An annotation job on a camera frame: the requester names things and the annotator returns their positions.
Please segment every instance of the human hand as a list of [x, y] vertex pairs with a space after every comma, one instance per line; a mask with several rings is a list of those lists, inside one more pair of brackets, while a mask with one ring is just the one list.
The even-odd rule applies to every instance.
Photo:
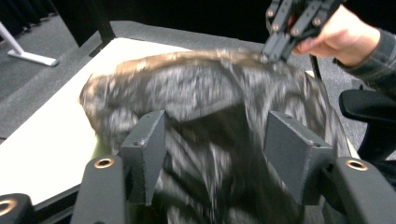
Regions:
[[345, 66], [354, 66], [366, 59], [378, 44], [380, 33], [340, 6], [315, 38], [307, 38], [293, 53], [310, 53], [334, 57]]

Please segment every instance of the table surface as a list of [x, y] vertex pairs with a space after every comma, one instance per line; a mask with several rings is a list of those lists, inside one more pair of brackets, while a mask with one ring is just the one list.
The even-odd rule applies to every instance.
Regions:
[[95, 132], [78, 102], [90, 75], [124, 61], [185, 50], [125, 38], [111, 41], [0, 145], [0, 195], [24, 193], [35, 205], [78, 185], [87, 162], [97, 156]]

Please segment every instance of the sleeve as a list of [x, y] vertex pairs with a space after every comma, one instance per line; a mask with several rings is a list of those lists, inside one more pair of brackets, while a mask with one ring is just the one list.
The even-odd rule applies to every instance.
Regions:
[[396, 35], [379, 30], [381, 37], [374, 52], [362, 63], [346, 67], [336, 63], [347, 73], [366, 85], [396, 99]]

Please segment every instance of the white stand leg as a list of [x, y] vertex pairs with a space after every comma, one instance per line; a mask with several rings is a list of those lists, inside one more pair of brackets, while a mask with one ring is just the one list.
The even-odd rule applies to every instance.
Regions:
[[10, 56], [21, 58], [35, 63], [43, 63], [44, 65], [48, 65], [51, 67], [56, 66], [58, 64], [58, 60], [25, 52], [1, 22], [0, 22], [0, 36], [2, 36], [4, 40], [6, 40], [6, 42], [8, 42], [8, 44], [13, 48], [8, 52], [8, 55]]

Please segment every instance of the black garbage bag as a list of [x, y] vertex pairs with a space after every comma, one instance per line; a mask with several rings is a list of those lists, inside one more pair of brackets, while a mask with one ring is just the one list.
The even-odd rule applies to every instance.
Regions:
[[152, 207], [136, 222], [299, 223], [296, 204], [263, 156], [268, 112], [291, 115], [348, 156], [324, 85], [255, 52], [198, 51], [147, 57], [94, 74], [80, 101], [117, 153], [140, 117], [164, 109], [168, 151]]

